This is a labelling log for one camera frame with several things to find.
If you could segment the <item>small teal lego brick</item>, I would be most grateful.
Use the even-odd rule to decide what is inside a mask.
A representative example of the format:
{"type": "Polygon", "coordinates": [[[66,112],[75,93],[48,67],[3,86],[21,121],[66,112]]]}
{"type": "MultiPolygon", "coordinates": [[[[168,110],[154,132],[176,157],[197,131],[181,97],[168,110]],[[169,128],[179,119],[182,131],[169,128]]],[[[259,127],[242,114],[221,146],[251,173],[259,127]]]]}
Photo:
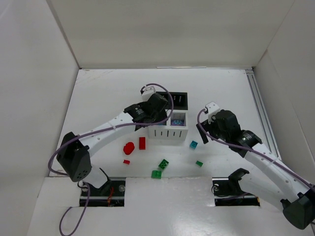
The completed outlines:
{"type": "Polygon", "coordinates": [[[189,146],[189,147],[190,147],[191,149],[196,149],[197,145],[198,145],[198,142],[192,141],[192,142],[190,143],[190,146],[189,146]]]}

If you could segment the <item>dark green lego brick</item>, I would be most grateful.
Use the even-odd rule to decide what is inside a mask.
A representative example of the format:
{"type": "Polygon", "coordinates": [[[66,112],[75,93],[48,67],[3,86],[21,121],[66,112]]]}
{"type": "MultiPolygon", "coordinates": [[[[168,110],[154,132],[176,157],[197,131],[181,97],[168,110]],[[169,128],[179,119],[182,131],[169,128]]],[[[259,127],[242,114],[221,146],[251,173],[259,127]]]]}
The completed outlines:
{"type": "Polygon", "coordinates": [[[163,159],[160,164],[158,165],[158,167],[161,169],[161,170],[164,170],[167,166],[168,166],[169,162],[166,160],[166,159],[163,159]]]}

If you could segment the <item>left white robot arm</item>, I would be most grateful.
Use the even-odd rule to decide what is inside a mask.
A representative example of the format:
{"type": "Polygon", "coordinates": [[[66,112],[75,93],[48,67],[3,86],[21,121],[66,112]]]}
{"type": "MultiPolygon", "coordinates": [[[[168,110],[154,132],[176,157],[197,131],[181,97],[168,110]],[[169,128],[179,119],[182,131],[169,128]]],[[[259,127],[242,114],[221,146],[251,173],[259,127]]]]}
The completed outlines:
{"type": "Polygon", "coordinates": [[[57,161],[72,182],[83,181],[96,189],[104,188],[109,184],[109,178],[101,169],[92,165],[91,157],[121,136],[165,122],[167,106],[168,100],[165,97],[153,93],[147,101],[128,106],[96,131],[81,135],[69,132],[57,152],[57,161]]]}

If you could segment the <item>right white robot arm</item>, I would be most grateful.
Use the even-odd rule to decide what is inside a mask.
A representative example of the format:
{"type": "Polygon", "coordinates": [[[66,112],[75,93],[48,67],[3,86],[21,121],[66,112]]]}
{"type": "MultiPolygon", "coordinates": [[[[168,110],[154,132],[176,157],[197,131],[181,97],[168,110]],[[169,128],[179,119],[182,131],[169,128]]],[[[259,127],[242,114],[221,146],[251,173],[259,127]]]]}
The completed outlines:
{"type": "Polygon", "coordinates": [[[286,220],[303,230],[315,220],[315,186],[301,178],[281,160],[273,155],[253,132],[241,129],[236,116],[229,110],[217,109],[210,112],[204,121],[197,121],[196,127],[204,144],[209,140],[228,146],[233,152],[252,163],[270,180],[271,184],[255,179],[243,168],[228,176],[223,193],[215,195],[225,200],[252,194],[278,208],[286,220]]]}

